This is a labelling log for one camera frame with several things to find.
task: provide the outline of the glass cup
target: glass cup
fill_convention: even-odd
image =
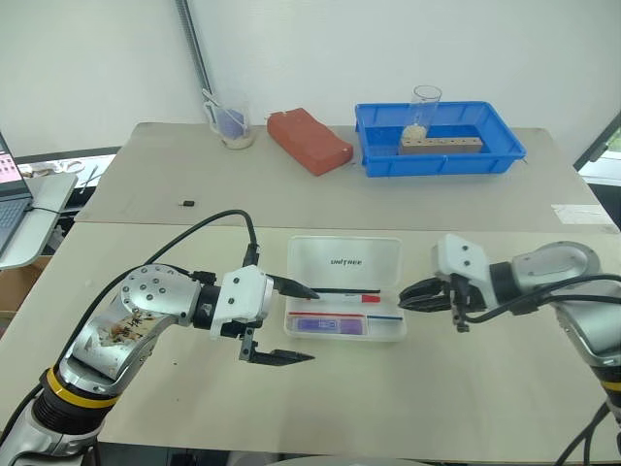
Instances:
[[[250,125],[249,105],[245,94],[225,89],[217,94],[214,102],[203,103],[212,131],[229,149],[245,149],[254,142],[256,132]]]
[[[404,134],[411,139],[424,139],[434,120],[442,91],[434,85],[418,85],[411,95],[411,103],[404,125]]]

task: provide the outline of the white wall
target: white wall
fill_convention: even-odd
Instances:
[[[304,106],[352,124],[360,102],[486,100],[577,159],[621,108],[619,0],[193,0],[216,87],[255,120]]]
[[[0,0],[0,131],[16,155],[204,121],[173,0]]]

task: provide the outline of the yellow ring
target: yellow ring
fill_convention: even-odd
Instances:
[[[90,400],[88,398],[82,398],[81,396],[76,395],[75,393],[69,391],[67,388],[63,387],[56,379],[56,375],[51,368],[48,369],[46,379],[48,380],[49,387],[58,396],[58,398],[81,408],[89,408],[91,410],[108,408],[110,406],[113,406],[119,398],[118,396],[109,400]]]
[[[602,381],[602,386],[610,391],[621,391],[621,382],[604,382]]]

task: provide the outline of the white paper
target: white paper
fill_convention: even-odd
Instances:
[[[600,204],[552,204],[554,213],[565,224],[609,225],[614,224]]]

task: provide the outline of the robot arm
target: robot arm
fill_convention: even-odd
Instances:
[[[481,246],[446,235],[433,248],[433,263],[436,276],[404,289],[402,308],[450,310],[457,330],[467,332],[505,310],[523,315],[550,304],[621,425],[621,282],[595,275],[600,259],[590,248],[558,242],[490,264]],[[471,316],[485,309],[493,311]]]
[[[110,306],[42,375],[43,389],[0,446],[0,465],[80,464],[77,458],[94,445],[106,414],[170,325],[208,329],[213,339],[241,338],[240,359],[247,362],[281,366],[312,359],[282,349],[258,352],[253,341],[273,290],[318,297],[312,290],[255,265],[226,274],[221,286],[214,282],[214,274],[160,264],[130,272]]]

